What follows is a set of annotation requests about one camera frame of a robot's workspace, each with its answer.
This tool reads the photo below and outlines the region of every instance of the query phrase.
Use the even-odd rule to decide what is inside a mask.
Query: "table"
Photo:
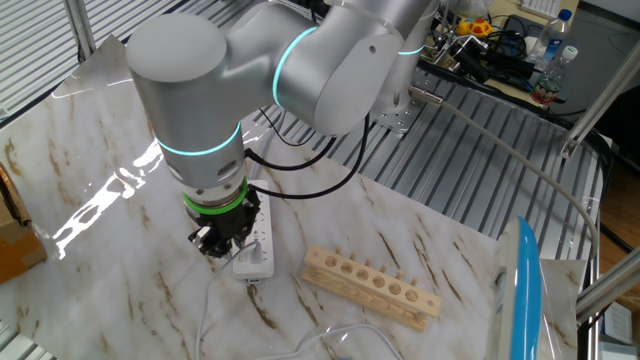
[[[185,240],[194,225],[127,77],[123,51],[109,39],[52,96],[0,132],[8,144],[0,161],[50,254],[0,286],[0,318],[61,359],[193,359],[203,287],[223,260],[202,256]],[[258,147],[264,129],[251,119],[242,127],[246,145]],[[313,153],[274,142],[269,155],[300,163]],[[347,171],[324,159],[295,176],[261,176],[273,189],[306,193]],[[306,335],[362,322],[379,327],[407,359],[484,357],[493,239],[360,175],[323,198],[273,199],[271,213],[275,275],[259,285],[216,280],[203,359],[288,353]],[[418,333],[302,282],[310,244],[342,245],[372,257],[374,266],[389,264],[392,274],[402,268],[419,276],[420,287],[442,298],[440,316]],[[558,282],[549,288],[577,292],[584,261],[551,263],[559,268],[548,277]],[[564,294],[549,302],[565,305],[553,305],[561,309],[558,321],[542,331],[562,338],[561,352],[573,353],[575,329],[560,319],[568,314],[574,325]],[[308,355],[390,358],[375,334],[347,335],[328,337]],[[548,347],[544,354],[551,358]]]
[[[575,15],[579,2],[580,0],[560,0],[560,9],[568,9]],[[489,8],[489,14],[491,14],[492,17],[500,16],[500,15],[518,15],[525,19],[529,19],[531,21],[537,22],[542,26],[544,26],[544,24],[546,24],[547,21],[549,21],[548,19],[543,18],[541,16],[534,15],[532,13],[521,10],[520,1],[517,1],[517,0],[495,0],[493,5],[491,5],[491,7]],[[573,23],[573,19],[574,19],[574,16],[572,16],[571,19],[569,19],[569,24]],[[493,21],[493,24],[503,27],[506,20],[507,20],[506,17],[501,16],[497,18],[495,21]],[[512,87],[510,85],[504,84],[502,82],[499,82],[493,79],[487,80],[485,84],[497,88],[498,90],[502,91],[506,95],[515,97],[520,100],[527,101],[528,103],[533,104],[535,106],[541,106],[540,104],[531,100],[531,97],[529,96],[528,92],[524,92],[515,87]]]

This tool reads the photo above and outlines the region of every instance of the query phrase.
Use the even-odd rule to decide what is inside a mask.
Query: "white power strip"
[[[249,183],[267,189],[264,180],[251,180]],[[269,196],[258,193],[260,199],[260,213],[253,223],[251,235],[247,236],[246,244],[259,241],[259,252],[247,250],[233,261],[233,277],[239,280],[247,280],[249,284],[257,284],[262,279],[273,276],[273,237],[271,234],[271,209],[269,208]],[[233,244],[231,254],[235,255],[240,249]]]

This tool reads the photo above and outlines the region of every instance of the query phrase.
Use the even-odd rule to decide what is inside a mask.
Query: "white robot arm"
[[[276,104],[335,136],[349,132],[379,94],[391,93],[397,106],[398,91],[381,89],[408,83],[418,54],[413,66],[403,58],[400,71],[398,53],[408,38],[416,43],[409,46],[424,44],[415,34],[426,36],[424,14],[437,0],[332,5],[320,26],[267,2],[226,34],[206,19],[171,14],[132,35],[133,80],[188,212],[207,228],[192,234],[204,254],[222,256],[232,240],[242,242],[258,212],[242,166],[240,120]]]

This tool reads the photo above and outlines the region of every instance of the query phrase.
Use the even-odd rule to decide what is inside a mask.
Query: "plastic bottle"
[[[558,14],[558,18],[549,20],[544,29],[542,29],[538,40],[527,57],[527,61],[533,63],[536,69],[544,70],[555,56],[569,32],[569,23],[567,21],[569,21],[571,15],[571,11],[562,9]]]
[[[531,90],[531,99],[539,104],[548,106],[558,95],[566,80],[569,63],[578,55],[578,49],[567,46],[562,51],[562,56],[551,62],[538,78],[536,85]]]

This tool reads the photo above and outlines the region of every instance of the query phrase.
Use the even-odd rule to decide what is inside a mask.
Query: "cardboard box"
[[[0,284],[47,258],[18,189],[0,164]]]

